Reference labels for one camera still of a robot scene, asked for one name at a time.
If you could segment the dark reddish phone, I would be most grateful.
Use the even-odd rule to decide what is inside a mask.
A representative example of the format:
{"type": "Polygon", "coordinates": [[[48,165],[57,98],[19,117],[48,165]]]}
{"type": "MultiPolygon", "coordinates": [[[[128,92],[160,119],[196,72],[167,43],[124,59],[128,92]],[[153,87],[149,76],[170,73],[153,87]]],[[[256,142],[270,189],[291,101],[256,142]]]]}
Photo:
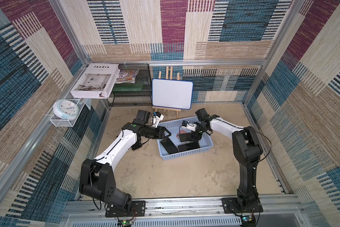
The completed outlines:
{"type": "Polygon", "coordinates": [[[184,133],[179,135],[180,142],[191,142],[193,139],[191,138],[191,133],[184,133]]]}

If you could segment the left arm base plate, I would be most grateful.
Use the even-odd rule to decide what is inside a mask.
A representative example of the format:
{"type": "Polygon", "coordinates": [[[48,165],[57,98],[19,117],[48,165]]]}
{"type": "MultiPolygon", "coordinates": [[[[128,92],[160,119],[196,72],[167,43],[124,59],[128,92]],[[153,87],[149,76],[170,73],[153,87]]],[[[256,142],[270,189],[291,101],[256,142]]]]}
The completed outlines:
{"type": "Polygon", "coordinates": [[[135,200],[126,204],[124,207],[116,206],[111,203],[105,205],[106,218],[119,217],[143,217],[145,215],[146,201],[135,200]]]}

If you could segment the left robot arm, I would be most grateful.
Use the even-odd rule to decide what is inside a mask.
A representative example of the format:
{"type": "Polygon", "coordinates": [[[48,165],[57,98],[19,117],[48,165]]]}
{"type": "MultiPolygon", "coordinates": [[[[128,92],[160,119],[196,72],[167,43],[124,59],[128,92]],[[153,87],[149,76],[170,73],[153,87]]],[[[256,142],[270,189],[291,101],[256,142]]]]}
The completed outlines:
{"type": "Polygon", "coordinates": [[[79,193],[100,201],[107,212],[123,217],[135,214],[132,196],[116,186],[114,170],[129,149],[143,146],[142,138],[162,140],[171,135],[159,125],[163,119],[160,112],[139,110],[136,118],[121,128],[118,137],[104,152],[82,163],[79,193]]]}

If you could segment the blue plastic storage basket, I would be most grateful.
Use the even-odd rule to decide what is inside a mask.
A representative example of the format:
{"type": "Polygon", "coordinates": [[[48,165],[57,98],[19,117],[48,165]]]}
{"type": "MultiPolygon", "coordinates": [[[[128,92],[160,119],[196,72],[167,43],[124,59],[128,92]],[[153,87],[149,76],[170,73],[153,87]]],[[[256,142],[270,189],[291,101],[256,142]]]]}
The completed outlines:
{"type": "Polygon", "coordinates": [[[204,133],[202,138],[198,141],[198,146],[185,146],[185,144],[193,143],[193,141],[186,141],[187,139],[190,139],[190,135],[187,135],[187,133],[191,133],[192,131],[182,127],[183,121],[188,122],[191,126],[195,125],[195,123],[200,123],[196,116],[159,123],[158,126],[165,127],[172,134],[169,139],[174,144],[174,146],[176,148],[179,148],[180,146],[180,149],[177,153],[169,153],[168,150],[161,144],[161,140],[158,140],[157,144],[159,154],[163,160],[170,160],[207,152],[214,146],[211,137],[206,133],[204,133]]]}

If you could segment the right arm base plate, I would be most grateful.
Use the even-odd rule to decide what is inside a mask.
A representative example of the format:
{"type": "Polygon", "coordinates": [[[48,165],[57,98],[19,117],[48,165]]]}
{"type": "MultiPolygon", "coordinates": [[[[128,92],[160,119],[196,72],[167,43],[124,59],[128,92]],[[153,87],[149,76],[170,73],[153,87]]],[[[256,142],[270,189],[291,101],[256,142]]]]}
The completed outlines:
{"type": "Polygon", "coordinates": [[[246,213],[262,213],[263,208],[258,199],[255,201],[245,200],[238,197],[222,198],[222,205],[226,214],[237,214],[239,216],[246,213]]]}

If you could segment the black phone top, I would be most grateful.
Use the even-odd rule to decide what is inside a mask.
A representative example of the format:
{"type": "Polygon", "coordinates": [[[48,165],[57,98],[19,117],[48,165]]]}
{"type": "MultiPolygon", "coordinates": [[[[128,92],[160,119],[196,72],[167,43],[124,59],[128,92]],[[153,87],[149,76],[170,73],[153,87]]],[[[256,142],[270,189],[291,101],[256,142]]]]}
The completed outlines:
{"type": "Polygon", "coordinates": [[[137,141],[134,145],[131,146],[131,149],[133,151],[138,150],[140,148],[142,148],[142,143],[140,141],[137,141]]]}

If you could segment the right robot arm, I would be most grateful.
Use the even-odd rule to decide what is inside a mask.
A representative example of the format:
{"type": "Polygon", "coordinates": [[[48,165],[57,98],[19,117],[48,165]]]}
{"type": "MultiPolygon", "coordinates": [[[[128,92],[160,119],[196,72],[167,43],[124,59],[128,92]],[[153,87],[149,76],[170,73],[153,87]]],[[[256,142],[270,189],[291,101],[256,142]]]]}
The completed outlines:
{"type": "Polygon", "coordinates": [[[232,139],[233,154],[240,167],[240,183],[236,197],[222,199],[224,212],[239,216],[263,212],[256,187],[257,166],[263,154],[257,131],[251,126],[241,127],[229,123],[216,114],[209,115],[204,108],[196,111],[196,117],[199,123],[186,127],[192,131],[190,138],[193,141],[199,141],[208,131],[217,131],[232,139]]]}

